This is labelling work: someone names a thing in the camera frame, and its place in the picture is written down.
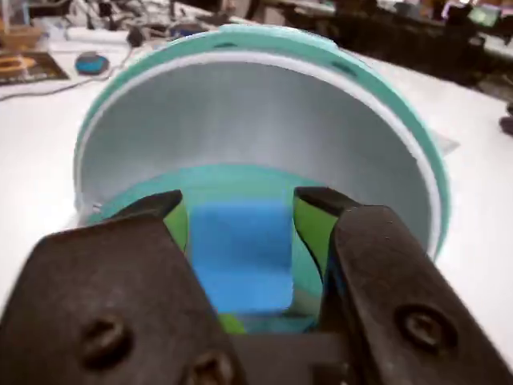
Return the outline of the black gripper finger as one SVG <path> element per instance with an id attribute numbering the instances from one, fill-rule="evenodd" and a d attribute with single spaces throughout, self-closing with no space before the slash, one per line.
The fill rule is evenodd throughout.
<path id="1" fill-rule="evenodd" d="M 240 362 L 164 218 L 175 190 L 44 237 L 1 320 L 4 384 L 238 384 Z"/>
<path id="2" fill-rule="evenodd" d="M 355 383 L 511 383 L 501 354 L 392 209 L 298 187 L 293 221 L 323 284 L 317 325 L 345 332 Z"/>

